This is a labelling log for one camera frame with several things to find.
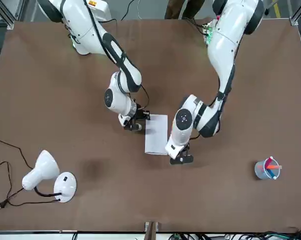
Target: desk lamp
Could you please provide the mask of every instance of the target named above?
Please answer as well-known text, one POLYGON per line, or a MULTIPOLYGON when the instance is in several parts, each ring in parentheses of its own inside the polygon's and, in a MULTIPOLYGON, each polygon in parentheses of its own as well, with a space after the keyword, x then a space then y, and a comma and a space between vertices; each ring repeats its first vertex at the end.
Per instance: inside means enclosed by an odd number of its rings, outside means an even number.
POLYGON ((70 172, 60 174, 59 166, 53 156, 46 150, 43 150, 36 161, 35 167, 22 179, 22 187, 25 190, 35 192, 42 197, 55 197, 59 202, 66 203, 75 195, 77 182, 75 176, 70 172), (54 184, 54 193, 45 194, 39 192, 37 185, 42 180, 56 178, 54 184))

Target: cup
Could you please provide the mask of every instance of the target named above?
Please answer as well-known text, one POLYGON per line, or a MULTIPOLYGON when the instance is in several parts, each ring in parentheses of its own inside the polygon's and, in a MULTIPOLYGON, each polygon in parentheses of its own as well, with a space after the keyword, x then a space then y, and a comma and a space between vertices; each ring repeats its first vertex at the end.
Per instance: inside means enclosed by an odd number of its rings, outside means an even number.
MULTIPOLYGON (((269 157, 271 159, 271 162, 269 165, 275 165, 275 166, 279 166, 279 163, 272 157, 269 157)), ((272 169, 270 170, 274 176, 272 177, 269 169, 265 168, 265 164, 266 161, 268 160, 268 158, 266 158, 264 161, 259 161, 255 164, 255 174, 259 179, 274 179, 276 180, 281 173, 281 169, 280 168, 276 168, 276 169, 272 169)))

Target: table surface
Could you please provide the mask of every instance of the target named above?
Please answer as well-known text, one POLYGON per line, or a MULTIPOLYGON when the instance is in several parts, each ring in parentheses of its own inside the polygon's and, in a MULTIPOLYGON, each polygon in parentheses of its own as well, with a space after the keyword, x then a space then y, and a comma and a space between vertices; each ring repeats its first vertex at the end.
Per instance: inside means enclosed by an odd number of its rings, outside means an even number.
MULTIPOLYGON (((105 24, 140 69, 148 110, 168 115, 184 96, 210 103, 218 77, 202 36, 182 20, 105 24)), ((107 57, 74 51, 63 25, 16 23, 0 56, 0 139, 21 147, 34 166, 48 150, 77 178, 69 203, 7 206, 0 230, 287 232, 301 228, 301 41, 289 20, 263 20, 244 36, 221 131, 191 142, 194 163, 148 155, 145 136, 125 131, 103 101, 117 68, 107 57), (254 163, 274 156, 278 180, 257 180, 254 163)), ((146 102, 140 90, 134 94, 146 102)), ((12 165, 13 191, 28 168, 0 144, 12 165)), ((43 181, 52 192, 54 181, 43 181)), ((0 201, 9 189, 0 167, 0 201)), ((43 201, 33 191, 12 202, 43 201)))

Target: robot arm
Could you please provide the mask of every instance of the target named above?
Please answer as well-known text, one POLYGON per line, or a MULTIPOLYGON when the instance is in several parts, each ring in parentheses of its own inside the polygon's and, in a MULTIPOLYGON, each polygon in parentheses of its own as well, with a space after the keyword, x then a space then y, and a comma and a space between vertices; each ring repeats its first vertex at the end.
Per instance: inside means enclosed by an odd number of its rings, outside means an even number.
POLYGON ((37 0, 37 2, 49 19, 65 24, 73 47, 79 54, 106 55, 119 68, 119 71, 111 76, 104 95, 105 105, 118 114, 119 122, 125 129, 141 130, 141 125, 135 123, 135 120, 148 119, 149 112, 144 111, 128 95, 140 89, 142 76, 116 39, 98 22, 107 19, 102 16, 103 11, 97 6, 107 6, 107 3, 101 0, 37 0))
POLYGON ((193 157, 188 155, 192 128, 204 138, 210 138, 219 131, 222 111, 235 74, 237 48, 243 34, 251 34, 259 26, 264 5, 261 0, 214 0, 213 10, 220 18, 213 27, 207 53, 218 75, 218 93, 211 105, 204 104, 194 95, 182 102, 165 147, 171 164, 193 161, 193 157))

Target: white paper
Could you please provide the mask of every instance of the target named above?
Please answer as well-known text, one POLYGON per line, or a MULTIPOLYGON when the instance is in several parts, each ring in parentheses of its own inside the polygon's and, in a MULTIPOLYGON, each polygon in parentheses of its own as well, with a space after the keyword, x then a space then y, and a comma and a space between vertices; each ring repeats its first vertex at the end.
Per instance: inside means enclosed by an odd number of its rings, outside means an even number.
POLYGON ((146 120, 145 153, 152 155, 167 155, 168 117, 167 115, 151 114, 146 120))

